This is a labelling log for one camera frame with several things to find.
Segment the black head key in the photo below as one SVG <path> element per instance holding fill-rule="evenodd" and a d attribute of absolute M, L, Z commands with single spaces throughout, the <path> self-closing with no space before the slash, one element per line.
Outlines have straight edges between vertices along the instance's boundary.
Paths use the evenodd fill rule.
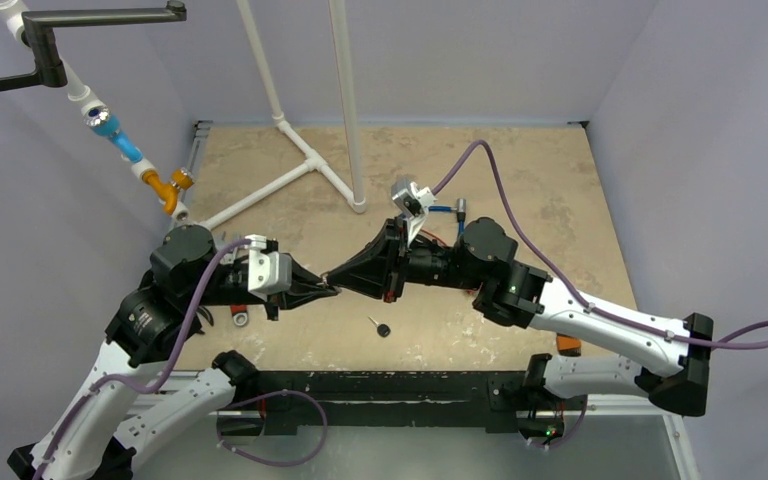
<path fill-rule="evenodd" d="M 368 320 L 374 325 L 376 333 L 380 337 L 387 338 L 391 334 L 391 328 L 387 324 L 378 322 L 373 317 L 369 317 Z"/>

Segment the red cable lock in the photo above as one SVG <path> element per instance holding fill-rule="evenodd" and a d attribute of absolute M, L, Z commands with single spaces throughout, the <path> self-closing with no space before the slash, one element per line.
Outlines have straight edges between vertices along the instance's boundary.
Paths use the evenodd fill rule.
<path fill-rule="evenodd" d="M 438 244 L 441 247 L 448 247 L 448 244 L 438 235 L 426 230 L 421 229 L 420 235 L 429 240 L 430 242 L 434 242 Z M 464 294 L 469 297 L 475 297 L 477 295 L 478 290 L 477 289 L 464 289 Z"/>

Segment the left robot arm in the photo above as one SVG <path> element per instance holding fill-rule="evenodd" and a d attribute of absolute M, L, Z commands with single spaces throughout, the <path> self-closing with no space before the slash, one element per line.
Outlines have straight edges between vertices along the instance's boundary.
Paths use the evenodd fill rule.
<path fill-rule="evenodd" d="M 8 465 L 20 479 L 130 479 L 175 436 L 209 413 L 231 406 L 264 410 L 258 370 L 236 351 L 187 386 L 138 415 L 140 395 L 158 393 L 184 343 L 201 329 L 198 308 L 261 305 L 270 319 L 337 289 L 278 249 L 250 235 L 230 258 L 201 226 L 171 230 L 150 257 L 138 287 L 106 328 L 96 361 L 67 410 L 38 442 L 16 448 Z"/>

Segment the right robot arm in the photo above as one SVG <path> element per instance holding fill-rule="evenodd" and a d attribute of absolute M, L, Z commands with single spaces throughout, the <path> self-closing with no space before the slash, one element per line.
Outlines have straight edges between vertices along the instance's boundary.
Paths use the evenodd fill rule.
<path fill-rule="evenodd" d="M 556 398 L 620 394 L 647 398 L 665 411 L 701 417 L 707 410 L 714 322 L 692 313 L 659 317 L 597 298 L 575 297 L 560 280 L 515 258 L 517 242 L 488 217 L 470 222 L 451 246 L 410 239 L 403 219 L 386 220 L 360 252 L 328 271 L 326 281 L 387 303 L 407 283 L 473 290 L 473 308 L 503 327 L 578 338 L 611 356 L 592 361 L 535 357 L 521 392 L 536 407 Z"/>

